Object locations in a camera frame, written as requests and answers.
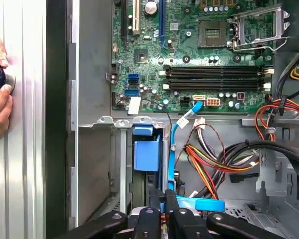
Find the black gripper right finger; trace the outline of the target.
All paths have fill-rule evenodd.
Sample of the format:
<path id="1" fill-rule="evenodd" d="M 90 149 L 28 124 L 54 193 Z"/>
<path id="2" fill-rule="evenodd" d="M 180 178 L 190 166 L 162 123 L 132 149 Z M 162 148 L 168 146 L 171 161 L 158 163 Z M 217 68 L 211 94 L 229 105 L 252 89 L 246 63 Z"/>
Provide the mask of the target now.
<path id="1" fill-rule="evenodd" d="M 282 237 L 246 220 L 223 212 L 211 212 L 206 218 L 182 208 L 173 190 L 165 191 L 165 211 L 172 239 L 281 239 Z"/>

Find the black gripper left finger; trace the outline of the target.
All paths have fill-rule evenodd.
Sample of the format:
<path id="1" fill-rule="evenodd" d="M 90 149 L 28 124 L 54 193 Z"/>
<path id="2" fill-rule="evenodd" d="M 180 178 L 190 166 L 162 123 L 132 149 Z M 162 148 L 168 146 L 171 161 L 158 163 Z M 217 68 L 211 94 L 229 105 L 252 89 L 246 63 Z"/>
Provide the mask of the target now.
<path id="1" fill-rule="evenodd" d="M 119 211 L 105 213 L 60 236 L 59 239 L 159 239 L 163 193 L 149 192 L 149 205 L 137 207 L 127 215 Z"/>

